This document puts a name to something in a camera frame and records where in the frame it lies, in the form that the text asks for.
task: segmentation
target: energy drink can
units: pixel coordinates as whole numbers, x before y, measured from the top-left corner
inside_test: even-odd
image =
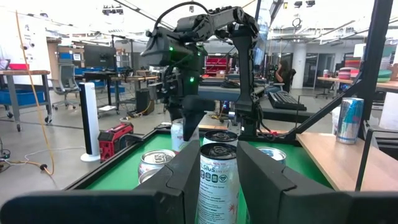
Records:
[[[283,165],[286,165],[286,154],[279,149],[275,149],[272,147],[257,147],[261,152],[267,154],[271,158],[280,162]]]
[[[203,145],[209,143],[225,143],[233,146],[238,145],[238,135],[230,131],[208,131],[203,138]]]
[[[166,163],[175,157],[175,153],[168,149],[159,149],[149,151],[141,156],[141,162],[138,165],[138,178],[151,170],[161,169]]]
[[[183,139],[182,129],[183,119],[175,119],[172,122],[171,135],[172,135],[172,150],[180,152],[190,141],[199,140],[199,128],[197,127],[193,132],[189,141]]]
[[[199,224],[236,224],[239,176],[236,147],[209,143],[200,148]]]
[[[153,169],[148,172],[143,173],[139,178],[138,178],[138,184],[142,184],[145,181],[147,181],[149,178],[151,178],[153,175],[155,175],[160,169]]]
[[[336,140],[345,144],[355,144],[363,111],[363,99],[347,97],[341,101]]]

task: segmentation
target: concrete floor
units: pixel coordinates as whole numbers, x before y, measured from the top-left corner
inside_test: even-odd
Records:
[[[293,90],[294,96],[302,94],[316,94],[313,90]],[[97,94],[98,105],[107,102],[106,94]],[[61,100],[62,97],[51,92],[51,100]],[[324,98],[303,98],[308,111],[318,111],[325,106],[331,99]],[[132,119],[134,130],[139,134],[146,134],[153,130],[163,121],[170,121],[168,113],[163,114],[163,104],[155,105],[155,111],[149,116]],[[17,132],[16,124],[6,117],[4,108],[0,107],[0,137],[4,148],[11,151],[11,160],[24,160],[24,155],[46,149],[44,137],[38,120],[35,108],[28,108],[21,111],[22,131]],[[99,119],[99,128],[108,129],[119,124],[119,118],[126,115],[125,108],[121,108],[121,114],[115,112],[104,114]],[[264,123],[271,129],[290,130],[294,123],[264,120]],[[218,120],[205,116],[201,124],[223,125]],[[51,125],[45,126],[45,131],[52,149],[65,149],[71,147],[84,146],[83,124],[81,121],[81,110],[59,107],[57,111],[53,110],[53,121]],[[317,124],[313,125],[311,132],[331,132],[331,115],[328,114]],[[32,165],[12,166],[3,173],[0,173],[0,205],[6,200],[17,195],[36,191],[36,190],[60,190],[72,182],[79,179],[87,172],[93,170],[99,165],[99,162],[85,163],[80,160],[80,156],[85,152],[84,149],[71,149],[64,151],[55,151],[55,173],[51,177],[41,172]],[[51,166],[51,160],[48,152],[41,152],[29,157],[31,161],[45,163]]]

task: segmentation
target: wooden countertop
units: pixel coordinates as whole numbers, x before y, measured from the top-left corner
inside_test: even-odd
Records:
[[[297,140],[335,190],[355,189],[363,140],[348,145],[336,142],[333,134],[322,133],[298,134]],[[398,161],[371,146],[361,190],[398,191]]]
[[[143,81],[143,80],[153,80],[153,79],[157,79],[157,76],[153,76],[153,77],[127,77],[126,80],[127,81]],[[112,81],[120,81],[120,80],[125,80],[124,77],[111,77]]]
[[[328,81],[328,82],[340,82],[340,83],[347,83],[351,84],[352,80],[341,80],[338,78],[325,78],[325,77],[318,77],[319,80]],[[386,89],[393,89],[398,90],[398,81],[389,81],[385,83],[377,83],[376,86],[378,88],[386,88]]]
[[[31,70],[31,75],[48,75],[49,71],[46,70]],[[27,70],[6,70],[0,71],[0,75],[29,75]]]

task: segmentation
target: white can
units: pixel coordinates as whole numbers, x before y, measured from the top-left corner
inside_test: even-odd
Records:
[[[199,140],[199,128],[197,127],[193,132],[189,141],[183,139],[182,129],[183,119],[175,119],[172,122],[171,134],[172,134],[172,150],[180,152],[188,143],[192,140]]]
[[[225,143],[233,146],[238,145],[238,135],[230,131],[208,131],[203,138],[203,145],[209,143]]]
[[[209,143],[200,148],[199,224],[236,224],[239,175],[236,147]]]

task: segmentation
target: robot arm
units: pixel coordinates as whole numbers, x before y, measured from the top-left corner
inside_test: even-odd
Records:
[[[259,28],[254,18],[244,13],[241,7],[230,6],[217,8],[208,14],[181,18],[173,31],[164,27],[154,27],[152,32],[146,34],[150,38],[141,56],[146,58],[149,65],[168,66],[162,74],[162,83],[156,86],[158,98],[164,98],[171,120],[184,118],[183,138],[186,141],[190,139],[205,111],[214,110],[215,106],[213,101],[197,97],[207,55],[205,49],[197,43],[208,40],[212,35],[233,40],[235,32],[239,36],[248,36],[249,45],[252,46],[257,39]],[[249,50],[240,53],[247,54],[244,58],[251,58],[248,55]]]

